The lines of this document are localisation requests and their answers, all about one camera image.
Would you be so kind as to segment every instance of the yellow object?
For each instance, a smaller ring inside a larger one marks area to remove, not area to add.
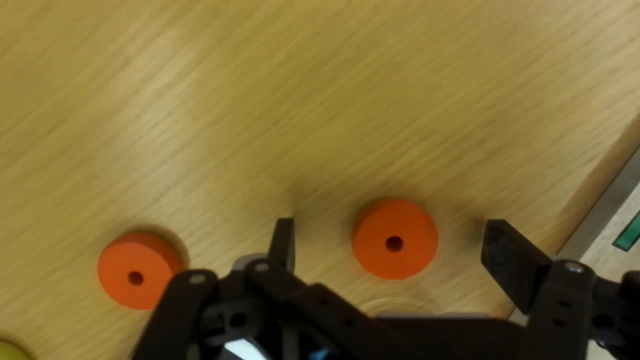
[[[31,356],[19,345],[0,340],[0,360],[31,360]]]

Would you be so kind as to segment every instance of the orange disc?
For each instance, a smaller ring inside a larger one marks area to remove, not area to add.
[[[179,251],[164,237],[130,232],[103,250],[99,276],[111,298],[126,308],[149,309],[182,268]]]
[[[432,261],[439,229],[419,203],[389,197],[362,211],[353,247],[362,268],[380,277],[401,279]]]

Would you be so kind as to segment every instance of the table surface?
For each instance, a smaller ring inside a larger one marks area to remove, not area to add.
[[[556,251],[640,144],[640,1],[0,1],[0,335],[126,357],[147,312],[107,298],[135,226],[226,273],[299,219],[299,273],[370,314],[511,301],[486,217]],[[351,253],[383,196],[437,219],[403,282]]]

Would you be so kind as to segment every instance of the wood grain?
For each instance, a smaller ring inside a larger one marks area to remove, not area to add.
[[[126,357],[147,314],[96,282],[115,236],[164,226],[226,273],[282,214],[299,273],[370,314],[507,314],[481,224],[554,251],[639,145],[639,5],[0,0],[0,333]],[[355,261],[380,196],[435,214],[420,276]]]

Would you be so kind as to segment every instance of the hole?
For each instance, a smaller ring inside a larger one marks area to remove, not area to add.
[[[128,273],[128,282],[135,283],[135,285],[142,285],[145,276],[141,272],[130,272]]]
[[[189,277],[190,283],[204,283],[206,282],[206,276],[204,273],[193,273]]]
[[[556,326],[556,328],[566,328],[566,322],[560,319],[560,318],[554,318],[554,326]]]
[[[268,272],[268,268],[270,268],[268,261],[259,261],[254,270],[257,270],[257,272]]]
[[[595,328],[616,328],[616,319],[609,314],[597,314],[593,319]]]
[[[231,318],[231,326],[233,326],[233,328],[244,328],[247,322],[249,322],[249,318],[247,318],[244,312],[236,312],[236,314],[233,314],[233,318]]]
[[[344,326],[355,326],[356,323],[356,315],[348,315],[348,318],[344,318]]]
[[[384,243],[387,243],[387,250],[401,251],[405,246],[405,240],[401,236],[391,236]]]
[[[286,285],[289,285],[289,287],[302,287],[302,283],[301,283],[299,279],[292,279],[292,277],[286,279]]]

